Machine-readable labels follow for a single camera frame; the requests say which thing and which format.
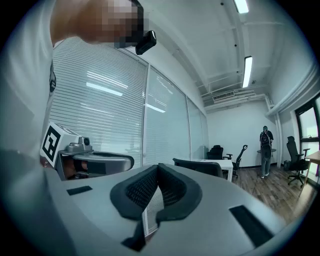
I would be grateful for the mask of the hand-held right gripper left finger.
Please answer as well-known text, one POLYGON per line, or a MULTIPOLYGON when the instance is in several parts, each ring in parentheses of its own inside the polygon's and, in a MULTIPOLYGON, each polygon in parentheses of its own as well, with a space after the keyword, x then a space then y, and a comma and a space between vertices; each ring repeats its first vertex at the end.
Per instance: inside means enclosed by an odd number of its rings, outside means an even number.
POLYGON ((122 241, 133 237, 137 222, 123 218, 110 200, 111 189, 146 167, 94 178, 62 181, 46 169, 48 189, 79 256, 158 256, 147 244, 140 252, 122 241))

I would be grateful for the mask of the light wooden desk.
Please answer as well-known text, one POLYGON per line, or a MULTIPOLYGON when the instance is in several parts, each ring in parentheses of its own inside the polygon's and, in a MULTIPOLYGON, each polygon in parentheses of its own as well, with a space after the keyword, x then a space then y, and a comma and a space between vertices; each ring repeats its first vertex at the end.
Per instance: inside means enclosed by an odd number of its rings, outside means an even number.
POLYGON ((308 168, 307 168, 307 173, 305 175, 305 179, 304 182, 302 184, 302 189, 301 192, 299 194, 299 197, 301 197, 304 187, 306 186, 306 184, 308 183, 309 180, 309 173, 310 173, 310 168, 311 168, 311 164, 315 164, 317 165, 317 172, 315 174, 317 180, 315 182, 315 185, 313 186, 314 192, 313 194, 309 197, 311 201, 313 201, 315 199, 315 197, 317 196, 319 187, 320 187, 320 150, 318 150, 317 152, 310 154, 308 156, 305 157, 306 162, 308 163, 308 168))

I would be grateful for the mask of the glass partition with white blinds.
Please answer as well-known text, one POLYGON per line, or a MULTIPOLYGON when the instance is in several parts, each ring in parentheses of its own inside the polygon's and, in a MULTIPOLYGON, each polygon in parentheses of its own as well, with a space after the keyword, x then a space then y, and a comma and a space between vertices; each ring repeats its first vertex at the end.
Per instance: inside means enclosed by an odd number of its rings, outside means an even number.
POLYGON ((162 45, 139 57, 73 37, 54 49, 53 63, 50 120, 89 137, 94 150, 130 155, 135 168, 206 158, 199 92, 162 45))

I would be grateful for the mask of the person's left hand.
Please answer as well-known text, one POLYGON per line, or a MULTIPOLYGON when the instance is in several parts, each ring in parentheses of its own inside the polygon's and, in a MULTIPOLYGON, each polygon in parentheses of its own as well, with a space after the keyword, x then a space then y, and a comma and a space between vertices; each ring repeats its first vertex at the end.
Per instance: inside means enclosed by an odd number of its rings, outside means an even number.
POLYGON ((86 179, 89 177, 88 162, 73 158, 64 158, 63 173, 67 180, 86 179))

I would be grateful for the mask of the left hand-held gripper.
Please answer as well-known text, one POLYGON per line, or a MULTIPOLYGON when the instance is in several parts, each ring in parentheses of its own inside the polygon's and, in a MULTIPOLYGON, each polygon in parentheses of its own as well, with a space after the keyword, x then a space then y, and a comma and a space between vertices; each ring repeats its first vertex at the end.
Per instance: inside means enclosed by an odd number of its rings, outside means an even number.
POLYGON ((133 168, 134 158, 130 155, 93 151, 90 139, 81 136, 69 128, 49 122, 40 153, 57 171, 61 180, 67 180, 64 175, 63 159, 72 158, 78 161, 80 167, 86 162, 86 172, 89 175, 113 175, 126 172, 133 168))

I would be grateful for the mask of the white desk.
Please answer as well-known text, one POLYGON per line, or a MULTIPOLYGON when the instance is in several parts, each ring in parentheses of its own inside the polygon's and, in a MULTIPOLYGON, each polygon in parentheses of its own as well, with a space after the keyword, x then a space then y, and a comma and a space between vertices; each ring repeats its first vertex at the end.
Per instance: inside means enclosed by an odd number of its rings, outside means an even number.
POLYGON ((227 175, 227 180, 229 182, 232 182, 232 177, 233 177, 233 163, 231 160, 211 160, 211 159, 201 159, 193 162, 205 162, 205 163, 213 163, 216 162, 220 165, 222 170, 227 170, 228 175, 227 175))

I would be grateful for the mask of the ceiling air vent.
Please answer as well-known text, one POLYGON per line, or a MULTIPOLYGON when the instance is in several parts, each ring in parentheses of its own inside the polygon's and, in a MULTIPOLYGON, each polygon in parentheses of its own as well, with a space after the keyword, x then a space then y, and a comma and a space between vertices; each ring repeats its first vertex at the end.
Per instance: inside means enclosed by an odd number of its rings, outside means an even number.
POLYGON ((235 96, 235 91, 232 90, 232 91, 229 91, 229 92, 224 92, 224 93, 221 93, 221 94, 217 94, 217 95, 213 96, 212 99, 213 99, 214 102, 217 102, 217 101, 225 100, 227 98, 234 97, 234 96, 235 96))

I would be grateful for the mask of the person in white coat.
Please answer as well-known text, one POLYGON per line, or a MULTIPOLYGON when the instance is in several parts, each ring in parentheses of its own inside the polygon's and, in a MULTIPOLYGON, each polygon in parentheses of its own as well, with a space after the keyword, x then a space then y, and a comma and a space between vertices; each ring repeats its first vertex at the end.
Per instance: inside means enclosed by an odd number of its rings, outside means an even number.
POLYGON ((33 256, 77 256, 40 163, 42 133, 55 90, 55 3, 35 4, 0 53, 0 209, 10 247, 33 256))

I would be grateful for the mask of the dark framed window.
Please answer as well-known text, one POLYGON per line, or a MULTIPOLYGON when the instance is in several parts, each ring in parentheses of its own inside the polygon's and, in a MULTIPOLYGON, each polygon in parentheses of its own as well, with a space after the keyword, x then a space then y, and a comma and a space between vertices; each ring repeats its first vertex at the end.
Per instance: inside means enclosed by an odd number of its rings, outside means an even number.
POLYGON ((320 93, 295 111, 299 150, 308 157, 320 150, 320 93))

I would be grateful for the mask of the long ceiling light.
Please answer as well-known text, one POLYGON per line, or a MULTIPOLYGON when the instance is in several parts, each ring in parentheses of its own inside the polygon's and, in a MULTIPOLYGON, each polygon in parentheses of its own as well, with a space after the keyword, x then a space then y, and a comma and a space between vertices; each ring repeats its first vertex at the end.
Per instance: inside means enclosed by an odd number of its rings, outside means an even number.
POLYGON ((249 12, 247 0, 233 0, 233 2, 239 14, 246 14, 249 12))
POLYGON ((253 57, 246 56, 244 58, 244 75, 243 75, 242 88, 247 88, 249 85, 251 72, 252 72, 252 65, 253 65, 253 57))

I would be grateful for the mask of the black mesh reclined chair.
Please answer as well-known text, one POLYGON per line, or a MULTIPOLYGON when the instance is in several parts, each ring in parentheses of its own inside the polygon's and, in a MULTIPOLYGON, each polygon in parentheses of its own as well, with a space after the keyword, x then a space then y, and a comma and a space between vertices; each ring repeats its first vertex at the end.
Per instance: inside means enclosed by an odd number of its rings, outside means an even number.
POLYGON ((242 150, 240 152, 240 154, 238 155, 237 159, 236 159, 236 162, 233 162, 232 165, 233 165, 233 172, 232 172, 232 175, 235 176, 237 179, 238 179, 238 174, 237 174, 237 170, 239 169, 240 167, 240 162, 241 162, 241 159, 242 159, 242 155, 244 153, 245 150, 247 150, 248 148, 248 145, 244 145, 242 147, 242 150))

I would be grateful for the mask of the white wall duct pipe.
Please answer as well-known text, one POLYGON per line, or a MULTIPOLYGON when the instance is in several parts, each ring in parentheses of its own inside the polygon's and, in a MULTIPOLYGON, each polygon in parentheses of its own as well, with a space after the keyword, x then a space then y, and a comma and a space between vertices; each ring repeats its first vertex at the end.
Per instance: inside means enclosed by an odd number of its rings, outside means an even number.
POLYGON ((266 117, 274 116, 293 106, 310 92, 320 80, 320 66, 315 63, 309 68, 306 76, 302 78, 277 104, 266 114, 266 117))

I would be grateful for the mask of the black padded office chair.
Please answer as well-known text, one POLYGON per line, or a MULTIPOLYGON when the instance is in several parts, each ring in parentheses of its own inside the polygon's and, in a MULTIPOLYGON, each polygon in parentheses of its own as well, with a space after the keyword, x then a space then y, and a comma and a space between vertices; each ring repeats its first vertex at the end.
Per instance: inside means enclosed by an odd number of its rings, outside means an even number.
POLYGON ((220 145, 214 145, 209 152, 207 152, 208 160, 231 160, 232 154, 227 153, 227 156, 223 156, 224 148, 220 145))

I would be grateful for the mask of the black high-back office chair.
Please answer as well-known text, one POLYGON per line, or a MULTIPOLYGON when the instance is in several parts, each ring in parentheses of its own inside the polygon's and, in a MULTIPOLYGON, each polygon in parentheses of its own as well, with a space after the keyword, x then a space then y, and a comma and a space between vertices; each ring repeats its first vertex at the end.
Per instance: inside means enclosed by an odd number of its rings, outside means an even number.
POLYGON ((287 138, 286 146, 291 161, 290 171, 295 172, 295 174, 291 174, 288 176, 288 179, 292 178, 292 180, 288 182, 288 185, 290 185, 293 181, 298 180, 300 181, 300 187, 302 188, 304 182, 302 180, 301 174, 303 174, 303 172, 308 169, 308 163, 306 162, 305 157, 307 156, 307 152, 310 149, 305 148, 303 149, 303 153, 298 153, 295 138, 293 136, 289 136, 287 138))

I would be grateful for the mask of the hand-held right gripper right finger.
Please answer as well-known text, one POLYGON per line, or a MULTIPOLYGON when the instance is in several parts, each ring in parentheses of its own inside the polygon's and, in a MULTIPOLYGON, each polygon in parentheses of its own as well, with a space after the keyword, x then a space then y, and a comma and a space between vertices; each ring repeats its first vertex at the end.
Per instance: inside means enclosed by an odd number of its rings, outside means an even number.
POLYGON ((223 178, 173 166, 202 189, 197 208, 185 219, 160 223, 146 245, 149 256, 237 256, 255 249, 231 209, 244 206, 271 233, 279 233, 285 220, 238 185, 223 178))

